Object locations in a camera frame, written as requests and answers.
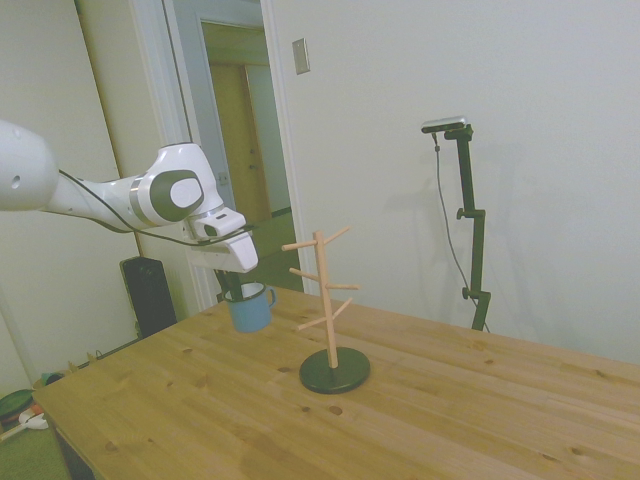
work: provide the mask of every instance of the wooden table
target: wooden table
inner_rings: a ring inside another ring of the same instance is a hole
[[[260,332],[217,305],[36,400],[104,479],[640,479],[640,366],[353,305],[371,376],[315,394],[320,300],[277,292]]]

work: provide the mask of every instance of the wooden pole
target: wooden pole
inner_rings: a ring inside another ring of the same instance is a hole
[[[327,284],[329,283],[329,270],[327,268],[327,257],[324,250],[324,235],[321,231],[313,232],[316,250],[316,265],[320,284],[320,298],[324,310],[324,317],[327,320],[327,344],[329,353],[329,367],[338,367],[338,350],[336,348],[336,334],[333,329],[333,312],[331,311],[331,297]]]

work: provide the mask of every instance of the wooden peg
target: wooden peg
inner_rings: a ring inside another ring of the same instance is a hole
[[[333,235],[331,235],[329,238],[327,238],[324,241],[324,244],[327,245],[329,242],[332,242],[333,240],[335,240],[336,238],[338,238],[340,235],[342,235],[343,233],[347,233],[349,231],[351,227],[344,227],[342,230],[340,230],[337,233],[334,233]]]
[[[360,290],[360,285],[345,285],[341,283],[327,283],[328,289],[333,290]]]
[[[316,318],[315,320],[311,320],[310,322],[303,323],[302,325],[298,325],[296,330],[299,332],[300,330],[304,330],[305,328],[313,327],[319,323],[325,322],[327,319],[325,317]]]
[[[298,248],[312,247],[314,245],[316,245],[315,240],[309,240],[308,242],[290,243],[289,245],[283,245],[282,251],[286,252],[287,250],[297,250]]]
[[[295,274],[295,275],[298,275],[298,276],[300,276],[300,277],[305,277],[305,278],[309,278],[309,279],[311,279],[311,280],[315,280],[316,282],[319,282],[319,281],[320,281],[320,279],[318,278],[318,276],[317,276],[317,275],[313,275],[313,274],[311,274],[311,273],[307,273],[307,272],[302,272],[302,271],[298,270],[297,268],[293,268],[293,267],[291,267],[291,268],[289,269],[289,272],[291,272],[291,273],[293,273],[293,274]]]
[[[346,302],[344,302],[342,305],[340,305],[340,308],[338,308],[338,310],[336,310],[336,313],[333,314],[333,319],[335,320],[338,315],[340,315],[342,313],[342,311],[347,308],[349,306],[349,304],[351,303],[351,301],[353,300],[353,298],[349,298]]]

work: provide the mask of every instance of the wooden door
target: wooden door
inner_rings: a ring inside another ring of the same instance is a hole
[[[243,65],[212,65],[220,128],[236,210],[248,222],[271,218],[262,155]]]

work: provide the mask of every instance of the floor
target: floor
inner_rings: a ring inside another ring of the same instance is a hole
[[[24,430],[0,443],[0,478],[66,480],[66,469],[52,432]]]

